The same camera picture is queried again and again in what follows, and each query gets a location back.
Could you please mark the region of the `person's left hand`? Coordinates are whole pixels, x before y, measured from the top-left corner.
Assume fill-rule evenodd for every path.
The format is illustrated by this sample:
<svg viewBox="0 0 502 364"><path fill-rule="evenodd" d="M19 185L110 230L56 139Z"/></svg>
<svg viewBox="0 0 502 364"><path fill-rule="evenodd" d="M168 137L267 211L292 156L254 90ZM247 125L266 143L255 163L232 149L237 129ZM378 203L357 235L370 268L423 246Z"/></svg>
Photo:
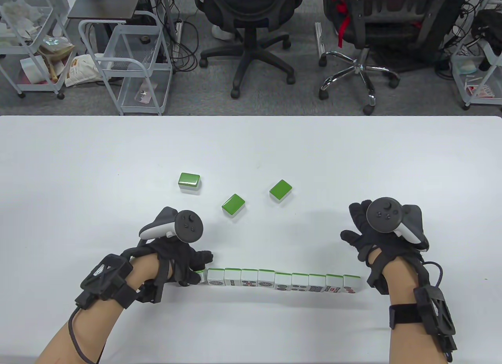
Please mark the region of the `person's left hand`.
<svg viewBox="0 0 502 364"><path fill-rule="evenodd" d="M140 288L137 300L142 303L159 303L165 283L199 284L198 272L213 261L211 251L196 251L177 237L158 237L150 243L124 250L122 256L140 258L150 254L156 254L159 268L156 276L148 278Z"/></svg>

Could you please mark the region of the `person's right hand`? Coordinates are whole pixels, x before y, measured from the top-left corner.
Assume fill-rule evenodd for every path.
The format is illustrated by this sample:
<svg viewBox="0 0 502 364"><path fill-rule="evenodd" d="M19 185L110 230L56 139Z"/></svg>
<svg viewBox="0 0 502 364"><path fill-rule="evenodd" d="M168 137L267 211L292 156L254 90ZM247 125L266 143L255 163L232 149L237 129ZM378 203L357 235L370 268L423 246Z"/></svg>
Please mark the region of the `person's right hand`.
<svg viewBox="0 0 502 364"><path fill-rule="evenodd" d="M365 262L371 268L367 283L382 295L389 294L388 278L383 275L384 267L396 258L403 258L418 274L419 285L429 285L429 274L423 266L421 253L412 245L397 237L395 233L380 233L375 231L366 218L366 212L371 200L349 205L351 218L360 234L344 230L340 233L343 241L355 247L358 260Z"/></svg>

